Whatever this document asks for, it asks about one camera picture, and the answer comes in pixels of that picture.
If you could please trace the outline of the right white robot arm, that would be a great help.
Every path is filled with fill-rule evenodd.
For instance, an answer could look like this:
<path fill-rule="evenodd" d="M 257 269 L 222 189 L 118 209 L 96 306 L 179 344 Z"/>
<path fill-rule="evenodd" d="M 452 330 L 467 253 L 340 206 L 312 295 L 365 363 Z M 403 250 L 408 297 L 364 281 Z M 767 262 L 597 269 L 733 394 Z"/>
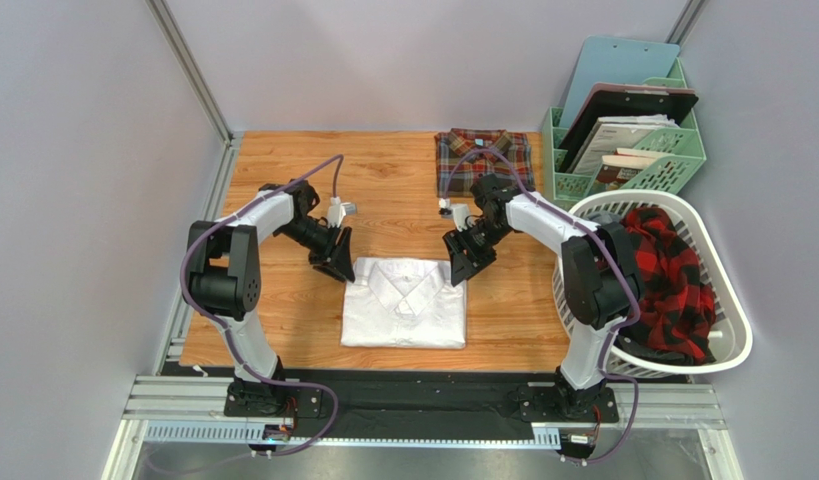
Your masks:
<path fill-rule="evenodd" d="M 440 215 L 455 225 L 443 237 L 452 284 L 490 266 L 496 245 L 510 233 L 526 234 L 553 251 L 562 271 L 563 299 L 575 318 L 555 384 L 571 403 L 593 399 L 606 381 L 615 334 L 638 315 L 645 291 L 629 233 L 618 222 L 579 219 L 530 191 L 505 186 L 493 174 L 480 177 L 471 192 L 479 216 L 448 197 L 439 201 Z"/>

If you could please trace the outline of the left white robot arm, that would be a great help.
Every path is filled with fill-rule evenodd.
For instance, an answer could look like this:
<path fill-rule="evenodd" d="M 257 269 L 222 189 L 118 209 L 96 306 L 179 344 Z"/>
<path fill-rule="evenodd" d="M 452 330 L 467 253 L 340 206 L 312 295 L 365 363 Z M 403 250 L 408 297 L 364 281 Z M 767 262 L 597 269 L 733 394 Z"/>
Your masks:
<path fill-rule="evenodd" d="M 344 219 L 357 211 L 338 196 L 323 218 L 305 180 L 265 184 L 246 205 L 216 221 L 196 221 L 189 231 L 180 280 L 185 301 L 217 328 L 234 361 L 231 396 L 239 401 L 281 403 L 289 389 L 279 355 L 266 339 L 257 305 L 263 282 L 260 246 L 285 236 L 308 252 L 312 268 L 342 283 L 354 281 Z"/>

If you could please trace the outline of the white long sleeve shirt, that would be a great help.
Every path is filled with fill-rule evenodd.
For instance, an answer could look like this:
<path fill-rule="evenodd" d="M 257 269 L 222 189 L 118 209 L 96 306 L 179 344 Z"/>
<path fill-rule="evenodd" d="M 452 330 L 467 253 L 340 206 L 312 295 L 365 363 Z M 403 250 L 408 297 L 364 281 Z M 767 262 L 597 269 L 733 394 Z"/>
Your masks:
<path fill-rule="evenodd" d="M 468 287 L 446 261 L 360 257 L 346 285 L 340 344 L 361 348 L 463 349 Z"/>

